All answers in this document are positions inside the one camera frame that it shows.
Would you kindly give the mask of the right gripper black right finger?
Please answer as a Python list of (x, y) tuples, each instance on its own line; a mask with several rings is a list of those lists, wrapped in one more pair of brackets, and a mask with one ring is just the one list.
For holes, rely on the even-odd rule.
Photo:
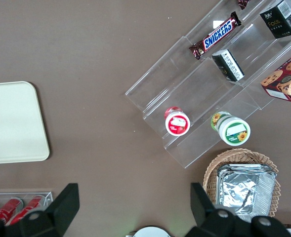
[(290, 237), (277, 219), (255, 216), (246, 222), (230, 211), (215, 208), (200, 183), (191, 183), (191, 210), (196, 221), (187, 237)]

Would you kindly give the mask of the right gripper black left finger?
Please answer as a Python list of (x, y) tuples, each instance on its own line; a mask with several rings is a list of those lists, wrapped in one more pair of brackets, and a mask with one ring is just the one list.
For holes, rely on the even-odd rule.
[(46, 210), (27, 214), (10, 226), (0, 220), (0, 237), (62, 237), (79, 208), (79, 186), (69, 183)]

